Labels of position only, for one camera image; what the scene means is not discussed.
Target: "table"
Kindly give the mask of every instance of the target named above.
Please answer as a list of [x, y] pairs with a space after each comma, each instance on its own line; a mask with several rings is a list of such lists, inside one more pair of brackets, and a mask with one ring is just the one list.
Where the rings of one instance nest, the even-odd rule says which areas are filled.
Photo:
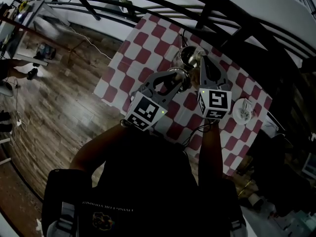
[[[30, 27], [31, 26], [31, 24], [35, 20], [35, 17], [39, 14], [39, 12], [42, 9], [47, 10], [49, 13], [51, 13], [52, 15], [57, 17], [60, 21], [62, 21], [65, 25], [67, 25], [67, 26], [70, 25], [70, 23], [65, 18], [63, 18], [61, 15], [59, 15], [59, 13], [57, 13], [51, 7], [49, 7], [43, 0], [33, 1], [33, 2], [29, 3], [29, 5], [32, 6], [31, 10], [28, 12], [28, 15], [26, 16], [25, 20], [22, 23], [26, 27]], [[29, 62], [40, 64], [40, 65], [43, 65], [43, 66], [47, 66], [48, 63], [45, 62], [45, 61], [34, 59], [32, 57], [28, 57], [28, 56], [25, 56], [25, 55], [22, 55], [22, 54], [18, 53], [18, 49], [20, 48], [21, 43], [22, 43], [23, 38], [25, 37], [25, 35], [26, 35], [25, 31], [19, 31], [19, 30], [16, 31], [16, 33], [14, 34], [12, 39], [7, 44], [6, 54], [11, 59], [15, 58], [15, 59], [25, 60], [25, 61], [29, 61]]]
[[[121, 45], [97, 84], [94, 94], [106, 104], [118, 108], [125, 115], [131, 92], [137, 90], [154, 72], [170, 68], [179, 50], [183, 29], [156, 16], [146, 14]], [[241, 67], [210, 44], [185, 31], [188, 45], [201, 46], [227, 71], [232, 87], [231, 111], [219, 123], [223, 155], [223, 170], [232, 175], [251, 144], [254, 142], [272, 102], [271, 97]], [[249, 99], [257, 117], [247, 125], [238, 125], [232, 108], [239, 98]], [[203, 122], [195, 89], [177, 94], [169, 104], [167, 114], [154, 125], [154, 133], [173, 143], [183, 143], [190, 133]], [[199, 157], [202, 133], [191, 138], [186, 152]]]

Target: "black t-shirt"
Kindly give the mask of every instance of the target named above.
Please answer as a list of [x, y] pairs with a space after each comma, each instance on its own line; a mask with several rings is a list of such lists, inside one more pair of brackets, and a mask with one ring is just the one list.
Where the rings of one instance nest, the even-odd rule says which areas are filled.
[[91, 177], [80, 170], [49, 174], [42, 210], [44, 234], [59, 219], [61, 202], [75, 205], [83, 237], [196, 234], [201, 224], [211, 233], [216, 221], [222, 222], [220, 206], [212, 194], [200, 194], [188, 158], [176, 146], [144, 135], [142, 140], [126, 138], [120, 146], [123, 149], [106, 160], [95, 188]]

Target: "red and white tablecloth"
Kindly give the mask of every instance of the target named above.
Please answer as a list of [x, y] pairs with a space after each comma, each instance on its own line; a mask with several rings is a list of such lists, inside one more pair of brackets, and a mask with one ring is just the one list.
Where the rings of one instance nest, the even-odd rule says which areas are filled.
[[[179, 33], [182, 32], [182, 28], [146, 14], [115, 54], [94, 94], [125, 115], [130, 104], [130, 94], [152, 73], [170, 68], [179, 50]], [[272, 99], [246, 71], [226, 55], [187, 31], [184, 36], [188, 45], [203, 47], [227, 71], [232, 86], [232, 108], [239, 98], [247, 98], [254, 105], [257, 117], [252, 118], [247, 125], [236, 124], [231, 112], [219, 123], [223, 169], [225, 174], [232, 175], [254, 142]], [[156, 123], [154, 130], [171, 142], [183, 143], [192, 130], [202, 124], [200, 114], [195, 89], [191, 88], [174, 97], [167, 114]], [[201, 142], [202, 133], [197, 131], [186, 152], [198, 158]]]

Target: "black and white marker cube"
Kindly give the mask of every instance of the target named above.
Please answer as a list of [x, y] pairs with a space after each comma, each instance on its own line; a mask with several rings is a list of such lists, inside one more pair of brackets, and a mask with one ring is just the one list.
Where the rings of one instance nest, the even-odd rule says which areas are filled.
[[232, 92], [200, 88], [197, 101], [206, 119], [222, 119], [231, 109]]
[[145, 131], [166, 113], [166, 109], [137, 91], [124, 119]]

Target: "white plate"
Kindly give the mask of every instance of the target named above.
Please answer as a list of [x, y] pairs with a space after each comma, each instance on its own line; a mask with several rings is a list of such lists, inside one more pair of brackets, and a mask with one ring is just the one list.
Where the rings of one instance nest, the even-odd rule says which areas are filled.
[[233, 107], [233, 118], [237, 124], [247, 124], [251, 120], [251, 116], [248, 119], [244, 119], [240, 117], [239, 109], [242, 108], [242, 104], [245, 98], [238, 99]]

